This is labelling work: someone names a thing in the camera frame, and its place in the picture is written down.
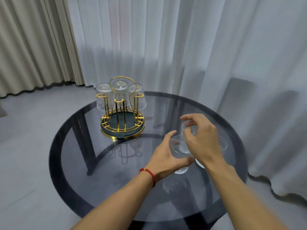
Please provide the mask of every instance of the gray floor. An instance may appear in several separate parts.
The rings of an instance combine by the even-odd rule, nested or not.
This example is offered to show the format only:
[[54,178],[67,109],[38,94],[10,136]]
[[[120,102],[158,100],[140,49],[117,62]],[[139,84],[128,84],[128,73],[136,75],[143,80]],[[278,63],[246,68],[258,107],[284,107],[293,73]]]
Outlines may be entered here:
[[[76,85],[0,99],[8,115],[0,118],[1,229],[69,229],[79,220],[53,187],[48,154],[64,121],[94,100],[93,88]],[[275,199],[266,183],[248,186],[290,229],[306,229],[306,207]],[[213,229],[233,229],[228,215]]]

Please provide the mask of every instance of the red string bracelet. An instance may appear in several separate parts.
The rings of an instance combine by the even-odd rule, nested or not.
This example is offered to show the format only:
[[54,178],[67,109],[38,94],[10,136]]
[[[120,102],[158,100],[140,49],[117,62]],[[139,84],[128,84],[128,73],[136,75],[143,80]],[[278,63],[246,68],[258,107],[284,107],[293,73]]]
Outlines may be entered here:
[[140,171],[138,172],[138,173],[140,173],[141,171],[143,171],[143,170],[145,170],[145,171],[147,171],[148,173],[150,173],[150,175],[152,176],[152,178],[153,178],[153,188],[155,187],[155,185],[156,185],[156,179],[155,179],[155,177],[154,177],[154,174],[150,171],[150,170],[148,170],[148,169],[145,169],[145,168],[141,168],[140,169]]

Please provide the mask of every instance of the forearm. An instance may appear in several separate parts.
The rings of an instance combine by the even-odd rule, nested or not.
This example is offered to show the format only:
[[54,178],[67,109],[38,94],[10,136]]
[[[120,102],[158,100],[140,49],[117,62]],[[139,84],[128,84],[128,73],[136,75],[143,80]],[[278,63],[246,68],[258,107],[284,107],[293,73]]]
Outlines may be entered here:
[[226,162],[206,165],[236,230],[287,229]]
[[128,229],[153,185],[151,175],[140,172],[126,186],[88,213],[72,230]]

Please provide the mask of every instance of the curtain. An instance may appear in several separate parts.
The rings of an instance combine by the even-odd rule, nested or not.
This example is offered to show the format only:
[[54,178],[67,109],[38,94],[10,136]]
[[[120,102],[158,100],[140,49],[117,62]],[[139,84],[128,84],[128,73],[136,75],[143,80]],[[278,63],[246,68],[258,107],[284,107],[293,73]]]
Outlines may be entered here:
[[68,0],[85,85],[123,75],[224,117],[249,173],[307,199],[307,0]]
[[0,0],[0,97],[75,81],[81,68],[64,0]]

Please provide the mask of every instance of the glass table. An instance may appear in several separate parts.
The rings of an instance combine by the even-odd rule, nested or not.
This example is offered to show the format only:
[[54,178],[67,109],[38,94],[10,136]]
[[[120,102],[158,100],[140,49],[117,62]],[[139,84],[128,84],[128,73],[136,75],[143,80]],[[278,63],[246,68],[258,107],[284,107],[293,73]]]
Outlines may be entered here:
[[[180,134],[179,117],[187,113],[203,113],[217,127],[228,144],[225,160],[246,182],[245,149],[226,120],[188,98],[161,92],[145,92],[145,96],[145,128],[134,139],[114,141],[103,135],[99,124],[104,112],[96,102],[74,113],[54,137],[50,176],[60,197],[80,217],[137,175],[166,133],[177,130]],[[210,229],[225,213],[211,178],[195,162],[186,173],[172,174],[157,183],[129,229]]]

